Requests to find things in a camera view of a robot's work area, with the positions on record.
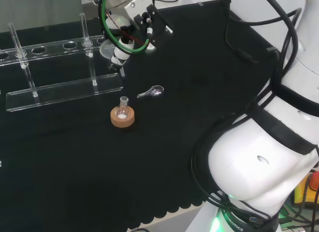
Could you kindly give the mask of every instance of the green light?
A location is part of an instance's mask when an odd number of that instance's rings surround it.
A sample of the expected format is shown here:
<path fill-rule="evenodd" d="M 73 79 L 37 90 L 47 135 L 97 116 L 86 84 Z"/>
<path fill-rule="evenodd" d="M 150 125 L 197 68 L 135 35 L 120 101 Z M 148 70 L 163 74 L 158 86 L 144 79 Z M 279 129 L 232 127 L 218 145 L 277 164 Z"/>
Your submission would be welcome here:
<path fill-rule="evenodd" d="M 286 217 L 282 214 L 279 214 L 279 218 L 282 219 L 282 218 L 286 218 Z"/>
<path fill-rule="evenodd" d="M 213 220 L 213 223 L 211 223 L 211 227 L 210 227 L 209 232 L 217 232 L 219 230 L 219 227 L 220 227 L 220 222 L 219 222 L 218 218 L 216 217 Z"/>

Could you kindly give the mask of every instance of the black table surface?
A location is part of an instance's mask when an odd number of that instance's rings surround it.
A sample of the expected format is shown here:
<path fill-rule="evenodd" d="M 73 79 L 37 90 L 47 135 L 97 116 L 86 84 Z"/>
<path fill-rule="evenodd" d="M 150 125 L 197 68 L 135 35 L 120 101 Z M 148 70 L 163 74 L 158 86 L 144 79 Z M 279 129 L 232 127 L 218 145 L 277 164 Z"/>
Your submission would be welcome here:
<path fill-rule="evenodd" d="M 237 112 L 261 90 L 273 61 L 249 65 L 223 41 L 225 18 L 216 1 L 161 10 L 174 25 L 172 41 L 125 64 L 124 89 L 17 112 L 5 94 L 27 88 L 19 65 L 0 67 L 0 231 L 125 232 L 205 196 L 189 172 L 203 131 Z M 101 34 L 98 20 L 90 35 Z M 80 23 L 18 32 L 22 45 L 81 37 Z M 257 59 L 269 47 L 249 27 L 231 24 L 229 40 Z M 13 47 L 8 33 L 0 48 Z M 97 75 L 107 62 L 95 57 Z M 30 62 L 36 86 L 88 77 L 85 55 Z M 158 98 L 136 99 L 153 85 Z M 136 122 L 119 130 L 110 111 L 128 96 Z"/>

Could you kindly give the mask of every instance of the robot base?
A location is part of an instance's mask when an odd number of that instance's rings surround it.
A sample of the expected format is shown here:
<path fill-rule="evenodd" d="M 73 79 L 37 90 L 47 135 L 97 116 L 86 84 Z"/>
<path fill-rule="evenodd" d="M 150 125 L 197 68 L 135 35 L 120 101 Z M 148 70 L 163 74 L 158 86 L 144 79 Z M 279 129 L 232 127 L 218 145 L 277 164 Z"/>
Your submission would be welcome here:
<path fill-rule="evenodd" d="M 221 210 L 209 202 L 205 202 L 186 232 L 233 232 L 226 222 Z M 282 232 L 278 226 L 276 232 Z"/>

